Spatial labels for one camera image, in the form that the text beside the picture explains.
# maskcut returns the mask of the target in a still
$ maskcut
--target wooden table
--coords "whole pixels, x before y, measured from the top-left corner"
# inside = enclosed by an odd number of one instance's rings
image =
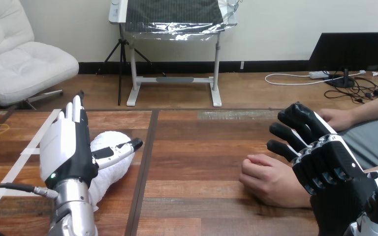
[[[265,206],[238,182],[247,154],[269,154],[268,127],[277,112],[88,111],[91,139],[115,130],[145,143],[125,177],[98,203],[99,235],[317,235],[310,210]],[[15,111],[0,120],[10,126],[0,134],[0,182],[49,115]],[[39,155],[28,158],[14,182],[44,186]],[[45,235],[52,201],[14,195],[0,199],[0,230]]]

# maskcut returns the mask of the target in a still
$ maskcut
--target white wall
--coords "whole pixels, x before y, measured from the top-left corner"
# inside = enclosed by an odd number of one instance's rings
[[[35,40],[82,62],[104,61],[118,41],[110,2],[21,0]],[[221,60],[308,60],[322,32],[378,31],[378,0],[244,0],[238,9],[239,25],[222,36]],[[136,48],[152,61],[213,61],[214,43],[142,40]]]

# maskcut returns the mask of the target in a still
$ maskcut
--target tripod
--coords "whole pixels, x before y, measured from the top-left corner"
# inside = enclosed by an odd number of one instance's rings
[[[121,52],[120,52],[120,71],[119,71],[119,83],[120,83],[120,86],[119,86],[119,89],[118,89],[118,106],[121,105],[121,82],[122,82],[122,78],[123,78],[123,69],[124,69],[124,63],[126,64],[126,55],[125,55],[125,45],[129,45],[129,42],[124,39],[124,32],[123,32],[123,28],[121,27],[121,23],[119,23],[119,26],[120,26],[120,39],[118,39],[118,43],[117,45],[115,45],[114,49],[112,49],[111,53],[109,54],[109,56],[106,58],[106,60],[103,62],[103,69],[105,69],[106,67],[106,63],[108,62],[108,60],[111,58],[112,54],[115,52],[115,50],[121,45]],[[145,57],[141,52],[139,52],[137,49],[134,48],[134,51],[140,55],[150,66],[153,66],[153,63],[148,60],[147,57]],[[101,68],[99,68],[98,72],[97,72],[98,75],[101,75],[103,74],[103,71],[101,70]]]

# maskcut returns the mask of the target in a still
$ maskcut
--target white armchair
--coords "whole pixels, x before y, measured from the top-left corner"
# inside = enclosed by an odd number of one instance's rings
[[[0,0],[0,105],[30,102],[62,94],[31,96],[77,75],[79,65],[59,48],[34,42],[19,0]]]

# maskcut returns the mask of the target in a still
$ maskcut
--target cable connector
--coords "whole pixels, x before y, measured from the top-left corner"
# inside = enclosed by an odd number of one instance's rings
[[[43,188],[43,187],[35,187],[34,193],[46,198],[56,199],[59,196],[59,193],[57,191]]]

